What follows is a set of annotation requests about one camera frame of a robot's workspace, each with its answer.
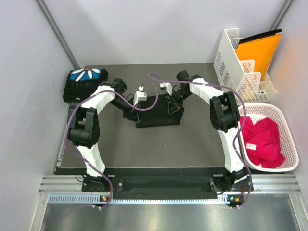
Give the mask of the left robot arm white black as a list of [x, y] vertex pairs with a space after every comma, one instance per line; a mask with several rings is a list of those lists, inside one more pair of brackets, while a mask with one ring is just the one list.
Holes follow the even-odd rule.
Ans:
[[147, 100], [147, 95], [139, 89], [131, 100], [122, 94], [126, 84], [121, 79], [102, 82], [97, 89], [80, 103], [70, 105], [68, 112], [67, 139], [77, 148], [86, 165], [83, 175], [83, 192], [106, 192], [113, 188], [106, 175], [106, 166], [101, 158], [98, 141], [100, 138], [99, 114], [111, 103], [123, 111], [124, 116], [134, 122], [139, 121], [136, 107], [139, 102]]

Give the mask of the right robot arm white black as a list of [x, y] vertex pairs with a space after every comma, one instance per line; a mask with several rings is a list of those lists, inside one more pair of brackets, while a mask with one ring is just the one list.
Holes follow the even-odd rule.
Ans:
[[175, 91], [170, 83], [161, 83], [167, 90], [166, 99], [172, 110], [178, 111], [183, 101], [194, 94], [209, 105], [211, 125], [219, 133], [224, 152], [226, 173], [220, 179], [211, 180], [212, 190], [220, 193], [237, 190], [248, 176], [240, 155], [238, 136], [240, 114], [233, 92], [224, 92], [206, 82], [200, 75], [190, 76], [187, 71], [177, 74], [180, 88]]

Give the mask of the black graphic t-shirt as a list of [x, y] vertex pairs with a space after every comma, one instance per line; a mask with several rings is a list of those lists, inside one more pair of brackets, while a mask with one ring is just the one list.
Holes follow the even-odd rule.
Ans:
[[184, 113], [184, 108], [178, 110], [172, 115], [168, 114], [168, 102], [166, 94], [159, 95], [156, 105], [149, 111], [138, 111], [139, 123], [135, 124], [137, 128], [148, 128], [158, 126], [179, 125]]

